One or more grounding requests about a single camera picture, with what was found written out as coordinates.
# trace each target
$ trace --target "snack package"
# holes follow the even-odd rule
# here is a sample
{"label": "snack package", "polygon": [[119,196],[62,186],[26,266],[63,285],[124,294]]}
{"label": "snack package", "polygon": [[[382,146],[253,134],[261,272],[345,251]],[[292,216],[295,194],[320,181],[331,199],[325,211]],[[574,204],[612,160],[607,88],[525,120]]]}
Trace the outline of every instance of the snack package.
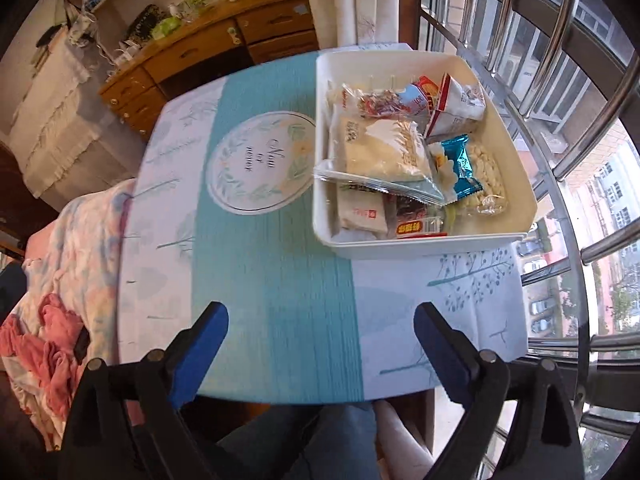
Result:
{"label": "snack package", "polygon": [[456,208],[466,214],[500,214],[507,208],[507,198],[494,157],[476,140],[467,144],[466,152],[474,176],[482,184],[482,191],[463,198]]}
{"label": "snack package", "polygon": [[444,209],[416,202],[405,196],[396,197],[395,238],[428,238],[446,236]]}
{"label": "snack package", "polygon": [[480,83],[461,85],[449,74],[442,78],[438,103],[424,137],[471,134],[484,117],[486,104]]}
{"label": "snack package", "polygon": [[482,190],[482,184],[475,178],[466,153],[468,140],[468,136],[462,135],[427,146],[433,157],[438,172],[438,184],[447,200],[446,203],[455,202]]}
{"label": "snack package", "polygon": [[352,115],[381,119],[416,116],[431,112],[438,93],[438,85],[422,75],[402,91],[380,90],[367,92],[342,85],[342,108]]}
{"label": "snack package", "polygon": [[445,203],[415,122],[348,116],[336,104],[330,138],[328,159],[314,168],[316,178]]}
{"label": "snack package", "polygon": [[338,184],[337,195],[340,227],[386,234],[381,193],[357,184]]}

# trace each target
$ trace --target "pink clothing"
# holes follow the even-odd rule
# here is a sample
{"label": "pink clothing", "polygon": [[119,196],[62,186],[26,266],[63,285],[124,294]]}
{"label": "pink clothing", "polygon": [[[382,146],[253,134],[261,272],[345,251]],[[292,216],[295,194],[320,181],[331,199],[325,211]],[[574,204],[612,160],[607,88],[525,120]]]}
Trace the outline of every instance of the pink clothing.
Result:
{"label": "pink clothing", "polygon": [[82,375],[74,346],[82,319],[68,311],[57,294],[46,294],[38,308],[40,336],[22,333],[20,319],[11,314],[0,326],[0,356],[16,356],[37,377],[51,411],[66,420]]}

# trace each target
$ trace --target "blanket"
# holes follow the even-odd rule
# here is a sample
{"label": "blanket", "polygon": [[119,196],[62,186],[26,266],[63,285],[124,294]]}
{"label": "blanket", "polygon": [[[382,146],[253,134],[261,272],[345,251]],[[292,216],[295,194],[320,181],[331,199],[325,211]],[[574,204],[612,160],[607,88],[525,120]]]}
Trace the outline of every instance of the blanket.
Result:
{"label": "blanket", "polygon": [[[47,254],[27,259],[28,290],[0,327],[0,356],[22,410],[59,449],[84,365],[118,360],[116,299],[120,248],[134,180],[71,201]],[[88,332],[86,352],[76,341]]]}

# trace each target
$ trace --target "person's leg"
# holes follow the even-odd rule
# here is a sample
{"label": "person's leg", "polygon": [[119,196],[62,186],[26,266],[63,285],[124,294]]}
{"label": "person's leg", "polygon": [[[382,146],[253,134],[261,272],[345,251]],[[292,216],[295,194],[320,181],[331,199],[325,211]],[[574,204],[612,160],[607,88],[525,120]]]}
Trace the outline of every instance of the person's leg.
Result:
{"label": "person's leg", "polygon": [[326,406],[309,443],[282,480],[376,480],[376,416],[369,402]]}
{"label": "person's leg", "polygon": [[273,406],[220,440],[218,446],[256,479],[280,478],[300,455],[305,444],[303,430],[319,411],[319,406]]}

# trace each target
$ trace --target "wooden dresser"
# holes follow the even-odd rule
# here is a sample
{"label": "wooden dresser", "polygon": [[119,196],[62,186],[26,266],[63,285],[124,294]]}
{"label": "wooden dresser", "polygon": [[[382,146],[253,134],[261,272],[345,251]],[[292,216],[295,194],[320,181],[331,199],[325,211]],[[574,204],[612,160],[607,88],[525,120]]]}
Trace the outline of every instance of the wooden dresser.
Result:
{"label": "wooden dresser", "polygon": [[100,89],[107,105],[148,140],[164,104],[162,82],[235,48],[255,64],[318,49],[308,0],[237,0],[207,9],[153,41]]}

